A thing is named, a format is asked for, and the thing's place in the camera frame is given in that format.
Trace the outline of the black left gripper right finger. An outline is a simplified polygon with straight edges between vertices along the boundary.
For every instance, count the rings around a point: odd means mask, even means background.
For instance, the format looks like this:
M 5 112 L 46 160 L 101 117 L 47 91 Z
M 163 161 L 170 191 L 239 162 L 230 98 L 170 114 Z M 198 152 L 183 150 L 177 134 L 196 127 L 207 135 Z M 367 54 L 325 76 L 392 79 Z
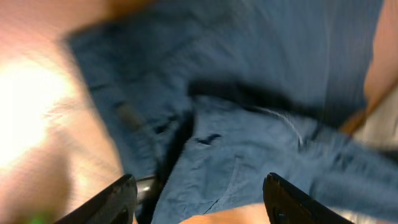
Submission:
M 273 172 L 264 179 L 263 199 L 271 224 L 353 224 Z

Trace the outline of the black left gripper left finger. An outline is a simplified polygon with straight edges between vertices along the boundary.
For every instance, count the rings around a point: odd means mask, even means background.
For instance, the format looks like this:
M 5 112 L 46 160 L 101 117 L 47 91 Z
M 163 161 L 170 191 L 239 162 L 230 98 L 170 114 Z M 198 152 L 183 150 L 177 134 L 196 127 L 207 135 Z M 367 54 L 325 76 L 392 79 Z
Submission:
M 55 224 L 132 224 L 136 202 L 136 180 L 126 174 Z

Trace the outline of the navy blue shorts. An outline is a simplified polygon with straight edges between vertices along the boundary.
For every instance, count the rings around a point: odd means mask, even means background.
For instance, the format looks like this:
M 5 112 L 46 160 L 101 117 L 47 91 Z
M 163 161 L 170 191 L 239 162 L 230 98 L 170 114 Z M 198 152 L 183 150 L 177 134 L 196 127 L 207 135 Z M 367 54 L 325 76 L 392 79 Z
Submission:
M 69 46 L 125 172 L 155 175 L 144 223 L 262 201 L 279 174 L 397 220 L 397 163 L 339 132 L 364 109 L 382 1 L 157 1 Z

